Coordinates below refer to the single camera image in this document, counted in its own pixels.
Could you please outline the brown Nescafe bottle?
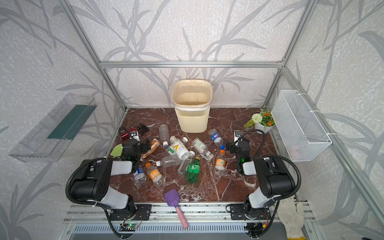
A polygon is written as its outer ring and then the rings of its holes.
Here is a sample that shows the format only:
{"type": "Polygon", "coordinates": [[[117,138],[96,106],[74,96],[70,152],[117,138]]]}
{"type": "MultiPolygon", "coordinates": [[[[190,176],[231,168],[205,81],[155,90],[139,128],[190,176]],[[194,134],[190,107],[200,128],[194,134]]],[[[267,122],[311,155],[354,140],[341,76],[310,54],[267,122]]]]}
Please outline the brown Nescafe bottle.
{"type": "Polygon", "coordinates": [[[157,139],[152,139],[152,141],[149,143],[150,148],[146,153],[142,154],[142,159],[150,156],[155,150],[159,148],[160,145],[161,143],[157,139]]]}

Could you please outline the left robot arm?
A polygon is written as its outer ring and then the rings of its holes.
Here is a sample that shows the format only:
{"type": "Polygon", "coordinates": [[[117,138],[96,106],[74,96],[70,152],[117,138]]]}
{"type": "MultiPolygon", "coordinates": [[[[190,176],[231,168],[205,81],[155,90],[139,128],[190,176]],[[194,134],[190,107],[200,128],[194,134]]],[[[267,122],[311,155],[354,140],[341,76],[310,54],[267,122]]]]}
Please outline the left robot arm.
{"type": "Polygon", "coordinates": [[[95,158],[84,160],[66,184],[67,198],[79,205],[96,205],[104,210],[134,211],[133,198],[110,187],[112,176],[135,173],[142,154],[151,149],[150,141],[130,139],[122,144],[121,159],[95,158]]]}

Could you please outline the clear square bottle green label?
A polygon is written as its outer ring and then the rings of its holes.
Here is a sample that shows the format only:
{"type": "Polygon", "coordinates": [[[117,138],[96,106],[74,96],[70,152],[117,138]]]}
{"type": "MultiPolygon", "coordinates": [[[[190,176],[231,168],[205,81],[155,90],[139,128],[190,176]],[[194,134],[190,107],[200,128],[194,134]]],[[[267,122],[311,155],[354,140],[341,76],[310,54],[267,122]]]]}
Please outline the clear square bottle green label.
{"type": "Polygon", "coordinates": [[[208,146],[203,143],[202,140],[199,138],[195,138],[192,141],[192,147],[200,154],[202,155],[207,161],[210,161],[213,159],[214,155],[209,151],[208,146]]]}

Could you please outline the green Sprite bottle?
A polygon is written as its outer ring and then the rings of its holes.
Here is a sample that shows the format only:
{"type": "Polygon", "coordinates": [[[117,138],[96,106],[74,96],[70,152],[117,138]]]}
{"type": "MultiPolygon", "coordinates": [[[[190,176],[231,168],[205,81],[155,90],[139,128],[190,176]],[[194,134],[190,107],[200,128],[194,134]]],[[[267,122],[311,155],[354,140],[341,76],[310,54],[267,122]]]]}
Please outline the green Sprite bottle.
{"type": "Polygon", "coordinates": [[[198,180],[200,173],[200,160],[201,159],[199,157],[195,157],[195,159],[192,160],[187,167],[186,181],[190,184],[194,184],[198,180]]]}

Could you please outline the Pepsi label water bottle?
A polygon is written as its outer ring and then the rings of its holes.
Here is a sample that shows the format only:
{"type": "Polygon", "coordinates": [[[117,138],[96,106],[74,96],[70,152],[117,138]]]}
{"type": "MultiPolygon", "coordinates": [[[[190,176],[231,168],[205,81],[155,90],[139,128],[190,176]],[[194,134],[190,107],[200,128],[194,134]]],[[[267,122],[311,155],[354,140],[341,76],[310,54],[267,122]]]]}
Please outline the Pepsi label water bottle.
{"type": "Polygon", "coordinates": [[[214,144],[219,147],[221,150],[225,150],[226,146],[224,143],[223,138],[219,135],[218,131],[216,129],[210,129],[209,130],[209,135],[214,142],[214,144]]]}

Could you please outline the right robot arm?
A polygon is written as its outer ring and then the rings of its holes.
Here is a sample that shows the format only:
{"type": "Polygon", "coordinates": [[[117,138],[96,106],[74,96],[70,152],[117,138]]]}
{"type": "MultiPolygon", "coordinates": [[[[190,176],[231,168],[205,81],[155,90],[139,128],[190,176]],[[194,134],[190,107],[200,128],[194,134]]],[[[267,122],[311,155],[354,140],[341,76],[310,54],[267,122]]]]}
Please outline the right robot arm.
{"type": "Polygon", "coordinates": [[[236,168],[241,175],[258,178],[259,186],[243,204],[245,215],[267,209],[280,200],[292,197],[299,190],[301,173],[291,160],[279,155],[251,158],[250,143],[243,140],[227,143],[226,150],[235,155],[236,168]]]}

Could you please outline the blue cap water bottle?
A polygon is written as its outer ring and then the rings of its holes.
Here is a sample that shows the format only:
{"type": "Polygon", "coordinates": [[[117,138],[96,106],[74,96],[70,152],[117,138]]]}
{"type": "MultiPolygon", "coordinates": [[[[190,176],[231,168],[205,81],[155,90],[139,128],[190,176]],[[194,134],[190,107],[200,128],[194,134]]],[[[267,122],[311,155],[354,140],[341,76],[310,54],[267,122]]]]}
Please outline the blue cap water bottle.
{"type": "Polygon", "coordinates": [[[137,171],[133,173],[136,186],[142,186],[147,182],[147,175],[144,173],[142,167],[138,167],[137,171]]]}

